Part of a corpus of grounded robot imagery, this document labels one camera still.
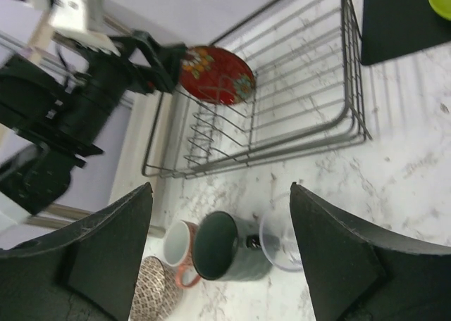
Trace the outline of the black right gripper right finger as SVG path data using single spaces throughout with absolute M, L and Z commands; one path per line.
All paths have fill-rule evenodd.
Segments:
M 450 319 L 450 247 L 379 227 L 296 183 L 290 214 L 317 320 Z

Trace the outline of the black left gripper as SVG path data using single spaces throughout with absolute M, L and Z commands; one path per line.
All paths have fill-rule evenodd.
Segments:
M 59 129 L 78 138 L 95 138 L 126 91 L 171 93 L 187 52 L 184 43 L 163 45 L 148 32 L 109 38 L 118 53 L 105 53 L 75 44 L 88 62 L 85 83 L 71 92 L 71 104 L 59 115 Z

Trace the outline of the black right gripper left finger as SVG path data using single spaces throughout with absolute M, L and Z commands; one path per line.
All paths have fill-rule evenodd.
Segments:
M 2 320 L 127 320 L 152 214 L 150 183 L 1 251 Z

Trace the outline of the red patterned white bowl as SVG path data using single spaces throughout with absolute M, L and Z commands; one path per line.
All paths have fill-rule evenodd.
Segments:
M 166 320 L 182 300 L 175 271 L 157 257 L 142 260 L 130 309 L 130 320 Z

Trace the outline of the dark red patterned bowl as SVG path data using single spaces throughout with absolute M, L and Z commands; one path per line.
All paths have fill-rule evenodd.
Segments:
M 224 106 L 246 101 L 257 88 L 246 62 L 216 46 L 190 47 L 181 61 L 179 83 L 200 101 Z

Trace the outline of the clear octagonal glass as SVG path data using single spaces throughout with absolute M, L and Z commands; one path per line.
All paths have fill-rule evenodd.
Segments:
M 290 193 L 270 200 L 259 222 L 261 249 L 268 261 L 285 272 L 302 272 L 302 259 L 290 215 Z

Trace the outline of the orange pink mug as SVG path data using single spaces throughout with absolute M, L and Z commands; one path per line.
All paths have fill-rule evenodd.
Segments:
M 189 283 L 184 283 L 185 272 L 194 269 L 192 249 L 197 230 L 197 224 L 179 220 L 168 228 L 163 240 L 163 257 L 168 265 L 176 269 L 175 283 L 181 289 L 192 288 L 201 279 L 196 274 Z

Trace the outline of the grey mug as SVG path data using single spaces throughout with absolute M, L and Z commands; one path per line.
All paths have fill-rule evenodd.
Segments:
M 201 221 L 192 260 L 197 274 L 209 281 L 257 281 L 272 268 L 261 247 L 259 224 L 224 211 Z

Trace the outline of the black wire dish rack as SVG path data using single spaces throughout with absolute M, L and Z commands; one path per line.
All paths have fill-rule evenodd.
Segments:
M 224 106 L 179 84 L 153 123 L 163 155 L 151 132 L 142 174 L 189 179 L 369 140 L 360 42 L 352 0 L 271 2 L 210 45 L 246 62 L 254 95 Z

